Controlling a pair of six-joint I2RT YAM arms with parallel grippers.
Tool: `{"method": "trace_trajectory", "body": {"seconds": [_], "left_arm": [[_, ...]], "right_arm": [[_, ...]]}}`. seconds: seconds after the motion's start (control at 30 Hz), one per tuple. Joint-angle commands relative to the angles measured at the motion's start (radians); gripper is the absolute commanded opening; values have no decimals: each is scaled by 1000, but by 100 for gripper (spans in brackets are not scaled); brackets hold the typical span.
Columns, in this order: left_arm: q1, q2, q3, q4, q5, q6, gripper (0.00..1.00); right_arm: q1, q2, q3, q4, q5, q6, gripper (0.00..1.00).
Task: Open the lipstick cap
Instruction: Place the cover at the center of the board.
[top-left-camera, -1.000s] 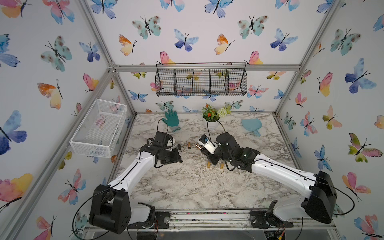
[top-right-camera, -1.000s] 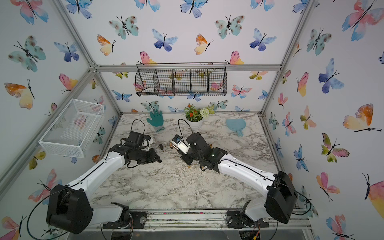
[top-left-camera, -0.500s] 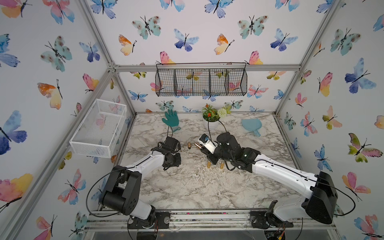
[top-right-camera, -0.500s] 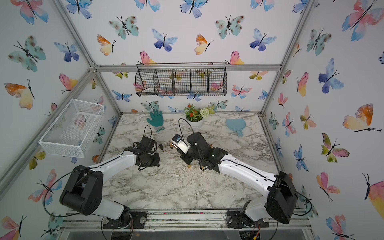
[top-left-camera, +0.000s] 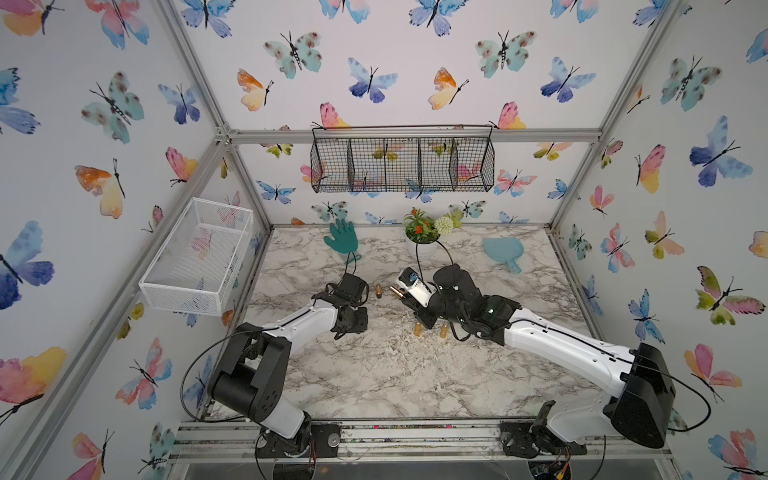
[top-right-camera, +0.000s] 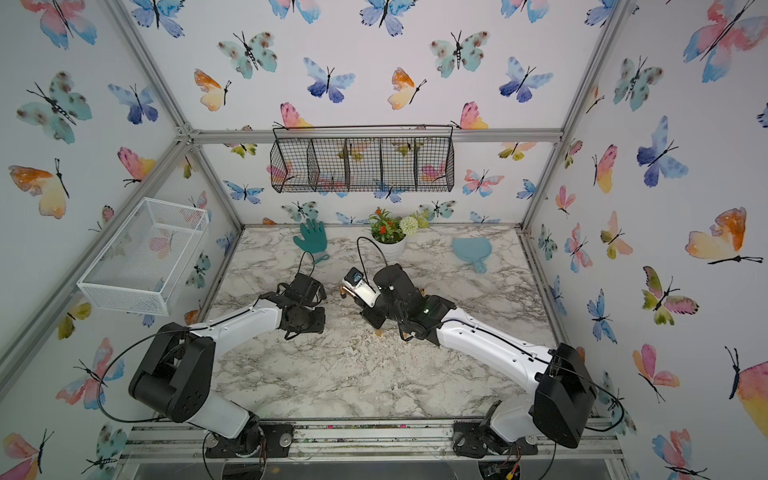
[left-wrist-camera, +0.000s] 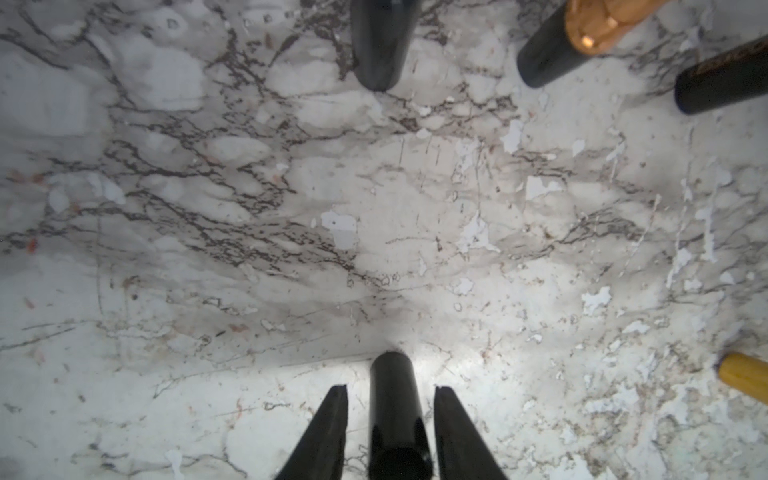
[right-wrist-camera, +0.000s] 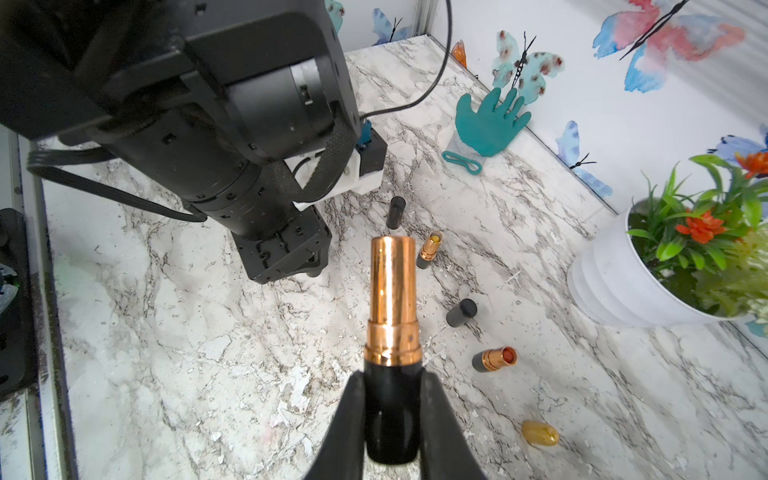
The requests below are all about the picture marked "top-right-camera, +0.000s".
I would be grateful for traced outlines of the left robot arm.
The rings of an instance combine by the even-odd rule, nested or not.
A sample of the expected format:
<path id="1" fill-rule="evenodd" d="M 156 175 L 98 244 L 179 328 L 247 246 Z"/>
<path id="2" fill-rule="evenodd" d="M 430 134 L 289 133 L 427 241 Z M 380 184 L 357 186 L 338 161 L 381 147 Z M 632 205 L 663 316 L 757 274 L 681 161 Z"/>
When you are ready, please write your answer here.
<path id="1" fill-rule="evenodd" d="M 277 297 L 196 326 L 170 323 L 152 340 L 130 384 L 130 396 L 175 423 L 188 423 L 252 451 L 260 443 L 257 416 L 212 390 L 217 359 L 261 334 L 288 339 L 322 333 L 325 309 Z"/>

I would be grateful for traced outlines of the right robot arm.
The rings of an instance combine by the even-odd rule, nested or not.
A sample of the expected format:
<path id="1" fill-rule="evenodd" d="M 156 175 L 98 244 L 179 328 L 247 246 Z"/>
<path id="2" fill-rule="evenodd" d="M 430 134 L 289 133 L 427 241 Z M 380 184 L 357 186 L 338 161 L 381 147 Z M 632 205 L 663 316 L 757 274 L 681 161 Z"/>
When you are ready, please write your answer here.
<path id="1" fill-rule="evenodd" d="M 561 343 L 549 349 L 493 328 L 454 302 L 423 293 L 399 264 L 384 267 L 372 281 L 353 268 L 341 290 L 371 326 L 392 320 L 404 341 L 424 340 L 468 355 L 526 392 L 523 400 L 492 405 L 482 423 L 488 446 L 503 450 L 534 435 L 568 449 L 579 446 L 597 388 L 574 347 Z"/>

